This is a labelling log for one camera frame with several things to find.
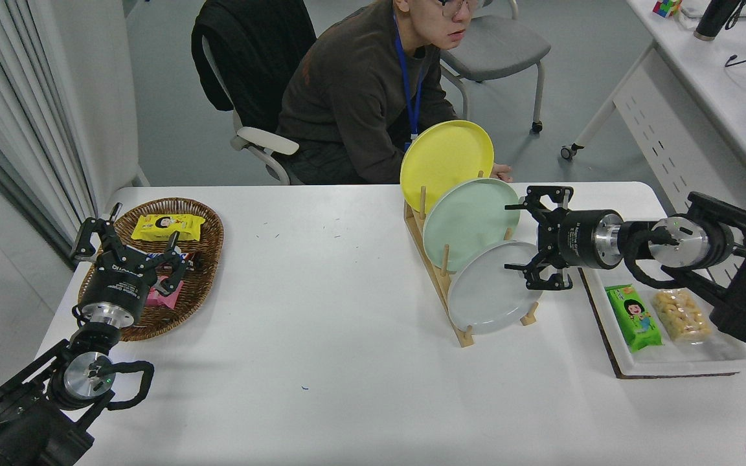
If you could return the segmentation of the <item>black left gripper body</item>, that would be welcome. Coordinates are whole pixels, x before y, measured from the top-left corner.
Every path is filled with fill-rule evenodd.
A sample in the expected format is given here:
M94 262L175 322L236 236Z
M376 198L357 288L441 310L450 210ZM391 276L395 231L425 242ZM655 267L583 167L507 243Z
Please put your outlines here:
M139 319L149 290L156 283L154 269L139 263L116 263L112 256L98 258L91 280L80 299L85 319Z

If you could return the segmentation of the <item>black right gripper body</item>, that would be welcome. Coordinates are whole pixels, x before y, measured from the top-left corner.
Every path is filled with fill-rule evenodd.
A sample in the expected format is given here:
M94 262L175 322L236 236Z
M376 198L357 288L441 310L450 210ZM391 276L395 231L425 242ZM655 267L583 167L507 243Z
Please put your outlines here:
M601 210L555 209L545 215L547 263L557 269L571 265L600 269L595 234L601 218Z

